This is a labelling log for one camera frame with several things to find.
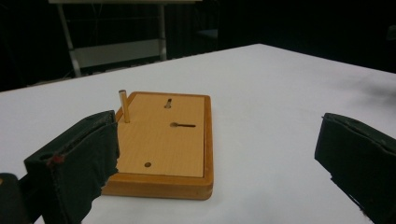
dark background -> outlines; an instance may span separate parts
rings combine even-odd
[[[75,47],[158,37],[158,10],[150,5],[66,5],[64,13]],[[168,59],[263,43],[396,73],[396,25],[388,1],[355,4],[310,1],[204,0],[165,7]],[[219,38],[198,35],[219,29]],[[159,58],[85,68],[107,69],[153,63]],[[0,91],[73,77],[55,5],[46,0],[0,0]]]

wooden block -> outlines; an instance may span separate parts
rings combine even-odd
[[[213,189],[210,97],[133,92],[130,122],[117,112],[119,173],[108,195],[208,199]]]

wooden base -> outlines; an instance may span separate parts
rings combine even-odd
[[[119,173],[108,195],[208,199],[213,189],[210,97],[133,92],[130,122],[117,112]]]

wooden peg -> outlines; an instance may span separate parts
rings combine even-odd
[[[126,90],[119,91],[119,94],[120,94],[121,106],[122,106],[125,123],[129,123],[130,119],[129,119],[129,109],[128,109],[128,101],[126,97]]]

table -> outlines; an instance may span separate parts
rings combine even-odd
[[[165,34],[165,12],[166,4],[192,4],[202,0],[49,0],[56,4],[64,28],[64,37],[69,49],[70,59],[76,77],[81,77],[81,67],[96,66],[106,63],[116,63],[139,58],[160,56],[162,61],[166,60],[166,34]],[[135,41],[130,43],[119,43],[87,48],[73,47],[73,42],[64,16],[63,4],[154,4],[158,6],[159,14],[159,39]]]
[[[0,171],[118,90],[208,94],[215,184],[207,201],[101,196],[83,223],[371,223],[314,160],[332,112],[396,136],[396,74],[252,45],[0,93]]]

